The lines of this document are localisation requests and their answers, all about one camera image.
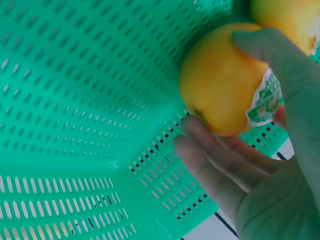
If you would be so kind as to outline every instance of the orange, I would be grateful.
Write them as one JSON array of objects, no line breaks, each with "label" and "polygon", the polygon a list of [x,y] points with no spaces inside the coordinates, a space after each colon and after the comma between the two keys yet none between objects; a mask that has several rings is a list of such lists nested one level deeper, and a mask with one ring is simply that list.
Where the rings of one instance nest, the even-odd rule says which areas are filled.
[{"label": "orange", "polygon": [[185,105],[218,135],[249,129],[246,111],[268,65],[236,48],[232,32],[260,29],[252,23],[224,25],[201,39],[182,65],[179,90]]},{"label": "orange", "polygon": [[279,29],[305,54],[312,54],[320,0],[251,0],[250,9],[257,24]]}]

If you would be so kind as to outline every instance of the finger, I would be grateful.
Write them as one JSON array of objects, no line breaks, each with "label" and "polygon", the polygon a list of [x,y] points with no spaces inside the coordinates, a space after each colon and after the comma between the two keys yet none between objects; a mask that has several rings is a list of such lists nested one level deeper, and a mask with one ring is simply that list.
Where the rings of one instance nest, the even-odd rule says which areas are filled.
[{"label": "finger", "polygon": [[263,153],[243,142],[238,137],[220,137],[219,140],[228,149],[241,156],[244,161],[267,176],[273,174],[281,165],[280,161],[264,155]]},{"label": "finger", "polygon": [[246,193],[229,177],[217,170],[188,137],[177,137],[174,145],[185,168],[235,223],[238,209]]},{"label": "finger", "polygon": [[182,127],[186,134],[204,151],[212,165],[231,178],[247,193],[266,177],[225,148],[197,117],[187,117]]},{"label": "finger", "polygon": [[[197,117],[187,117],[183,121],[182,128],[184,129],[184,132],[195,139],[206,152],[211,151],[211,155],[214,155],[212,158],[220,160],[219,162],[224,166],[224,168],[233,168],[229,163],[230,159],[232,159],[230,152],[219,144],[217,138],[213,136],[208,128],[206,128]],[[243,161],[251,164],[261,173],[270,175],[279,166],[278,161],[273,160],[263,153],[253,149],[237,137],[219,137],[218,139],[222,141],[223,144],[225,144],[233,153],[240,155]]]},{"label": "finger", "polygon": [[287,129],[286,124],[286,116],[285,116],[285,106],[282,104],[278,106],[278,109],[276,110],[275,116],[274,116],[274,122],[279,124],[284,129]]}]

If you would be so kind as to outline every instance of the green plastic surface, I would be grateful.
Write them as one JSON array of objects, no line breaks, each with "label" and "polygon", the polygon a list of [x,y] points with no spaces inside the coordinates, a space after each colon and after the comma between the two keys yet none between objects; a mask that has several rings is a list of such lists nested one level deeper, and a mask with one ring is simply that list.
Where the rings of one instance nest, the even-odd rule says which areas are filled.
[{"label": "green plastic surface", "polygon": [[[178,73],[246,4],[0,0],[0,239],[177,240],[213,214],[172,146]],[[271,156],[288,136],[241,137]]]}]

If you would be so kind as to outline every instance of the white floor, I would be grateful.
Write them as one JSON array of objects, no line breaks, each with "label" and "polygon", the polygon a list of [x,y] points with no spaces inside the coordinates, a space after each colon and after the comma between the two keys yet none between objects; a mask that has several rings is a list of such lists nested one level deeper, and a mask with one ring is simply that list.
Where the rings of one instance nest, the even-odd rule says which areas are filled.
[{"label": "white floor", "polygon": [[[280,149],[279,152],[286,158],[290,159],[294,155],[294,150],[291,142],[288,140]],[[228,217],[221,211],[218,214],[235,230],[235,226],[231,223]],[[183,239],[185,240],[237,240],[238,238],[215,216],[212,215],[196,229],[189,232]]]}]

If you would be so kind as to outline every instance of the black line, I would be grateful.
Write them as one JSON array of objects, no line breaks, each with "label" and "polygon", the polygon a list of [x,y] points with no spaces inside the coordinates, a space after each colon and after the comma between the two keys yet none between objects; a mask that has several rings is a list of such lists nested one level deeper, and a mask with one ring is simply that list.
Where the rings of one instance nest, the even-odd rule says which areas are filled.
[{"label": "black line", "polygon": [[277,152],[276,155],[277,155],[281,160],[287,160],[280,152]]},{"label": "black line", "polygon": [[238,237],[238,234],[236,233],[236,231],[223,219],[222,216],[219,215],[219,213],[215,213],[214,214],[237,238]]}]

